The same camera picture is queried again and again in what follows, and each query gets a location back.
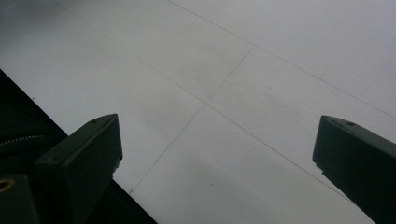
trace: grout line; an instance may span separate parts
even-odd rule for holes
[[[190,125],[190,123],[195,119],[195,117],[201,112],[201,110],[205,107],[205,104],[201,106],[201,108],[194,114],[194,116],[190,119],[190,121],[187,123],[186,126],[181,130],[181,132],[174,138],[174,140],[169,144],[169,146],[166,148],[166,150],[163,151],[163,153],[157,158],[157,160],[152,163],[152,165],[148,168],[148,171],[143,175],[143,177],[140,179],[140,181],[137,183],[136,187],[131,187],[131,189],[128,191],[128,194],[131,194],[137,187],[139,187],[140,183],[143,181],[143,179],[146,177],[146,175],[151,171],[151,169],[154,167],[154,165],[157,163],[157,161],[165,154],[165,152],[173,145],[173,143],[178,139],[178,137],[184,132],[184,130]]]
[[[334,191],[335,193],[337,193],[338,195],[340,195],[341,197],[347,199],[348,201],[350,201],[348,198],[346,198],[346,196],[342,195],[341,193],[337,192],[335,189],[331,188],[330,186],[328,186],[326,183],[324,183],[323,181],[319,180],[317,177],[315,177],[314,175],[311,175],[309,172],[307,172],[303,167],[299,166],[297,163],[295,163],[294,161],[288,159],[287,157],[285,157],[283,154],[281,154],[280,152],[278,152],[276,149],[274,149],[273,147],[269,146],[268,144],[264,143],[260,138],[256,137],[254,134],[250,133],[248,130],[244,129],[242,126],[240,126],[239,124],[235,123],[234,121],[232,121],[231,119],[229,119],[227,116],[225,116],[224,114],[222,114],[221,112],[219,112],[217,109],[215,109],[213,106],[211,105],[207,105],[210,108],[214,109],[215,111],[217,111],[219,114],[221,114],[224,118],[226,118],[228,121],[230,121],[231,123],[233,123],[234,125],[238,126],[240,129],[242,129],[243,131],[245,131],[246,133],[248,133],[249,135],[251,135],[252,137],[254,137],[255,139],[259,140],[261,143],[265,144],[267,147],[271,148],[276,154],[278,154],[279,156],[283,157],[285,160],[287,160],[288,162],[290,162],[291,164],[293,164],[294,166],[296,166],[297,168],[299,168],[300,170],[302,170],[304,173],[310,175],[311,177],[315,178],[319,183],[323,184],[324,186],[326,186],[327,188],[331,189],[332,191]]]
[[[138,59],[140,62],[142,62],[143,64],[147,65],[148,67],[152,68],[154,71],[156,71],[158,74],[160,74],[161,76],[165,77],[166,79],[168,79],[169,81],[171,81],[172,83],[176,84],[177,86],[179,86],[183,91],[188,92],[192,97],[194,97],[195,99],[201,101],[203,104],[205,103],[204,100],[200,99],[198,96],[192,94],[190,91],[188,91],[187,89],[185,89],[183,86],[181,86],[180,84],[178,84],[177,82],[175,82],[172,78],[164,75],[162,72],[160,72],[157,68],[151,66],[151,64],[147,63],[146,61],[144,61],[143,59],[141,59],[140,57],[137,57],[136,55],[132,54],[131,51],[129,51],[128,49],[125,49],[126,52],[128,52],[129,54],[131,54],[132,56],[136,57],[136,59]]]
[[[351,93],[349,93],[349,92],[347,92],[347,91],[344,91],[343,89],[341,89],[341,88],[339,88],[339,87],[333,85],[332,83],[326,81],[325,79],[323,79],[323,78],[321,78],[321,77],[318,77],[318,76],[316,76],[316,75],[314,75],[314,74],[312,74],[312,73],[310,73],[310,72],[304,70],[303,68],[299,67],[298,65],[295,65],[294,63],[290,63],[290,62],[286,61],[285,59],[281,58],[280,56],[277,56],[276,54],[272,53],[271,51],[268,51],[267,49],[264,49],[264,48],[262,48],[262,47],[260,47],[260,46],[257,46],[257,45],[255,45],[255,46],[256,46],[258,49],[261,49],[261,50],[265,51],[266,53],[268,53],[268,54],[270,54],[270,55],[272,55],[272,56],[278,58],[278,59],[281,60],[282,62],[287,63],[287,64],[289,64],[289,65],[291,65],[291,66],[297,68],[298,70],[300,70],[300,71],[302,71],[302,72],[308,74],[309,76],[311,76],[311,77],[313,77],[313,78],[315,78],[315,79],[317,79],[317,80],[319,80],[319,81],[321,81],[321,82],[323,82],[323,83],[325,83],[325,84],[327,84],[327,85],[329,85],[329,86],[335,88],[336,90],[343,92],[344,94],[346,94],[346,95],[348,95],[348,96],[354,98],[355,100],[358,100],[358,101],[364,103],[365,105],[368,105],[368,106],[370,106],[371,108],[373,108],[373,109],[375,109],[375,110],[377,110],[377,111],[379,111],[379,112],[381,112],[381,113],[383,113],[383,114],[385,114],[385,115],[387,115],[387,116],[389,116],[389,117],[391,117],[391,118],[393,118],[393,119],[396,119],[396,117],[394,117],[394,116],[391,115],[390,113],[385,112],[385,111],[383,111],[383,110],[381,110],[381,109],[379,109],[379,108],[377,108],[377,107],[375,107],[375,106],[373,106],[373,105],[370,105],[369,103],[367,103],[367,102],[365,102],[365,101],[359,99],[358,97],[352,95]]]
[[[265,51],[266,53],[268,53],[268,54],[270,54],[270,55],[272,55],[272,56],[278,58],[279,60],[281,60],[281,61],[284,62],[284,63],[288,63],[288,64],[292,65],[293,67],[299,69],[300,71],[303,71],[303,72],[307,73],[309,76],[314,77],[314,78],[318,79],[319,81],[322,81],[323,83],[325,83],[325,84],[327,84],[327,85],[329,85],[329,86],[331,86],[331,87],[333,87],[333,88],[335,88],[335,89],[337,89],[337,90],[339,90],[339,91],[345,93],[346,95],[348,95],[348,96],[350,96],[350,97],[352,97],[352,98],[354,98],[354,99],[356,99],[356,100],[358,100],[358,101],[364,103],[365,105],[368,105],[368,106],[370,106],[371,108],[373,108],[373,109],[375,109],[375,110],[377,110],[377,111],[379,111],[379,112],[381,112],[381,113],[383,113],[383,114],[385,114],[385,115],[387,115],[387,116],[389,116],[389,117],[391,117],[391,118],[393,118],[393,119],[396,119],[396,117],[393,116],[393,115],[391,115],[390,113],[385,112],[385,111],[383,111],[383,110],[381,110],[381,109],[379,109],[379,108],[377,108],[377,107],[375,107],[375,106],[373,106],[373,105],[370,105],[369,103],[367,103],[367,102],[365,102],[365,101],[359,99],[358,97],[354,96],[353,94],[351,94],[351,93],[349,93],[349,92],[347,92],[347,91],[344,91],[344,90],[342,90],[342,89],[336,87],[335,85],[333,85],[332,83],[330,83],[330,82],[324,80],[323,78],[318,77],[318,76],[315,76],[314,74],[312,74],[312,73],[310,73],[310,72],[304,70],[303,68],[301,68],[301,67],[295,65],[294,63],[291,63],[291,62],[287,61],[286,59],[284,59],[284,58],[282,58],[282,57],[280,57],[280,56],[274,54],[273,52],[269,51],[268,49],[264,49],[264,48],[262,48],[262,47],[260,47],[260,46],[257,46],[256,44],[254,44],[253,42],[247,40],[246,38],[244,38],[244,37],[242,37],[242,36],[240,36],[240,35],[237,35],[237,34],[231,32],[231,31],[227,30],[226,28],[224,28],[224,27],[222,27],[222,26],[220,26],[220,25],[214,23],[213,21],[209,21],[208,19],[205,19],[204,17],[198,15],[197,13],[192,12],[191,10],[188,10],[188,9],[186,9],[185,7],[182,7],[182,6],[178,5],[177,3],[174,3],[174,2],[172,2],[171,0],[166,0],[166,1],[168,1],[168,2],[170,2],[170,3],[172,3],[172,4],[174,4],[175,6],[178,6],[178,7],[182,8],[182,9],[188,11],[188,12],[190,12],[191,14],[193,14],[193,15],[195,15],[195,16],[201,18],[201,19],[204,20],[204,21],[210,22],[211,24],[213,24],[213,25],[219,27],[220,29],[222,29],[222,30],[224,30],[224,31],[226,31],[226,32],[228,32],[228,33],[230,33],[231,35],[235,35],[236,37],[238,37],[238,38],[240,38],[240,39],[242,39],[242,40],[247,41],[248,43],[252,44],[253,46],[257,47],[258,49],[261,49],[261,50]]]
[[[246,57],[250,54],[251,51],[254,50],[256,46],[253,45],[253,47],[251,47],[251,49],[247,52],[247,55],[245,55],[241,61],[236,65],[236,67],[230,72],[230,74],[228,74],[228,76],[226,78],[224,78],[224,80],[221,82],[221,84],[218,86],[218,88],[212,93],[212,95],[207,98],[205,104],[207,104],[207,102],[209,102],[210,99],[212,99],[212,97],[219,91],[219,89],[221,88],[221,86],[224,85],[224,83],[227,81],[227,79],[233,74],[233,72],[239,67],[239,65],[241,65],[241,63],[246,59]]]
[[[242,40],[248,42],[249,44],[255,46],[255,44],[254,44],[253,42],[251,42],[251,41],[245,39],[245,38],[242,37],[242,36],[239,36],[239,35],[237,35],[237,34],[234,34],[233,32],[227,30],[226,28],[224,28],[224,27],[222,27],[222,26],[220,26],[220,25],[218,25],[218,24],[215,24],[213,21],[210,21],[210,20],[208,20],[208,19],[205,19],[204,17],[198,15],[197,13],[195,13],[195,12],[193,12],[193,11],[191,11],[191,10],[188,10],[188,9],[186,9],[186,8],[183,7],[183,6],[178,5],[177,3],[172,2],[171,0],[165,0],[165,1],[167,1],[167,2],[169,2],[169,3],[171,3],[171,4],[173,4],[173,5],[175,5],[175,6],[177,6],[177,7],[182,8],[182,9],[184,9],[184,10],[190,12],[192,15],[194,15],[194,16],[196,16],[196,17],[198,17],[198,18],[201,18],[202,20],[207,21],[207,22],[209,22],[210,24],[219,27],[221,30],[223,30],[223,31],[225,31],[225,32],[227,32],[227,33],[229,33],[229,34],[231,34],[231,35],[234,35],[234,36],[236,36],[236,37],[238,37],[238,38],[240,38],[240,39],[242,39]]]

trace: white floor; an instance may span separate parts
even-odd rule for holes
[[[0,0],[0,68],[67,133],[118,113],[162,224],[373,223],[312,162],[321,115],[396,142],[391,0]]]

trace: white surface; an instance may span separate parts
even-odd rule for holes
[[[329,186],[312,162],[321,115],[359,123],[396,142],[396,120],[254,49],[208,102],[221,114]]]
[[[396,118],[393,0],[170,0]]]
[[[56,0],[206,101],[252,45],[163,0]]]
[[[159,223],[373,223],[311,158],[322,114],[396,142],[395,3],[172,1],[0,1],[0,68],[67,133],[118,113]]]
[[[372,223],[208,106],[132,195],[162,224]]]

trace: gray floor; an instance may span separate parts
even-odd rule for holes
[[[118,113],[159,223],[373,223],[312,162],[321,115],[396,142],[396,4],[0,0],[0,68],[67,132]]]

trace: black object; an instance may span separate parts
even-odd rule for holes
[[[375,223],[396,223],[396,145],[353,122],[322,116],[313,160]]]
[[[156,223],[112,180],[117,115],[67,136],[0,70],[1,223]]]
[[[35,162],[64,223],[83,223],[97,204],[122,158],[117,115],[94,119]]]
[[[26,175],[0,177],[0,223],[40,223]]]

